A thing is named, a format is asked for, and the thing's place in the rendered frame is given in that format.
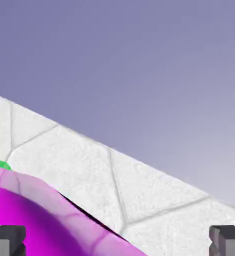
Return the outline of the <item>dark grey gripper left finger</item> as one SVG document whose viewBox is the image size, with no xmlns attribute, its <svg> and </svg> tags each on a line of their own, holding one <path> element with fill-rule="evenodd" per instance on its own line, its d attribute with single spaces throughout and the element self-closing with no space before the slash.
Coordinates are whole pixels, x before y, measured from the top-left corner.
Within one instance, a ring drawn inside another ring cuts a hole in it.
<svg viewBox="0 0 235 256">
<path fill-rule="evenodd" d="M 0 225 L 0 256 L 26 256 L 25 238 L 25 226 Z"/>
</svg>

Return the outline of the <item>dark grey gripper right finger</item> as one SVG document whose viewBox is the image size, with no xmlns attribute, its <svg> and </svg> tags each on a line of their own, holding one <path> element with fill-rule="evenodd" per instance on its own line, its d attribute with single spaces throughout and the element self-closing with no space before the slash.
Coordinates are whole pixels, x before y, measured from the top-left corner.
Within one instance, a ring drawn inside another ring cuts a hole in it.
<svg viewBox="0 0 235 256">
<path fill-rule="evenodd" d="M 209 256 L 235 256 L 235 225 L 212 225 L 209 238 Z"/>
</svg>

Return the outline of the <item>large magenta box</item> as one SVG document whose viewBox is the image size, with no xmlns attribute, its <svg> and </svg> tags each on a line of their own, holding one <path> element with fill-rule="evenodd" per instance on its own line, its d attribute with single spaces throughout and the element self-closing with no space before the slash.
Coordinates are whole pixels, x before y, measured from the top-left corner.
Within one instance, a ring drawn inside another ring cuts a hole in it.
<svg viewBox="0 0 235 256">
<path fill-rule="evenodd" d="M 26 256 L 147 256 L 41 179 L 3 168 L 0 225 L 25 226 Z"/>
</svg>

